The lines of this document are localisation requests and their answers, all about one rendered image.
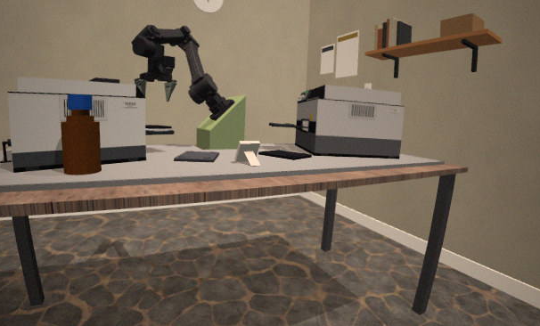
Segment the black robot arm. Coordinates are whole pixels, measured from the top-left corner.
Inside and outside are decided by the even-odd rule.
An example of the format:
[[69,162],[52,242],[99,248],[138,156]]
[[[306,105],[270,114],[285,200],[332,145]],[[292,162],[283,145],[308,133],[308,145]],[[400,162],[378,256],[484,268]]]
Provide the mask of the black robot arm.
[[234,104],[234,100],[226,100],[225,97],[221,97],[212,77],[208,73],[204,74],[198,54],[200,45],[190,33],[191,31],[186,26],[182,26],[180,29],[157,29],[153,25],[147,25],[131,42],[133,52],[136,55],[150,58],[148,72],[170,75],[175,68],[175,57],[164,56],[163,44],[168,43],[171,46],[177,44],[185,51],[192,75],[192,85],[189,86],[190,90],[188,91],[190,97],[197,104],[206,101],[205,103],[212,112],[209,117],[217,120]]

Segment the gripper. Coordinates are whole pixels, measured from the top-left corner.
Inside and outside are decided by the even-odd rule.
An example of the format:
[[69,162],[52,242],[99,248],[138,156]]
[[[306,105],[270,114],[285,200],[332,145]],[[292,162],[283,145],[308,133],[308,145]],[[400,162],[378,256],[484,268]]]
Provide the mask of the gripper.
[[167,102],[169,102],[170,96],[176,87],[176,80],[172,80],[172,75],[144,72],[140,74],[140,78],[135,79],[135,84],[139,87],[140,91],[143,92],[143,95],[145,96],[146,80],[147,82],[154,82],[154,79],[158,79],[158,81],[167,82],[164,85],[165,85],[166,99],[167,99]]

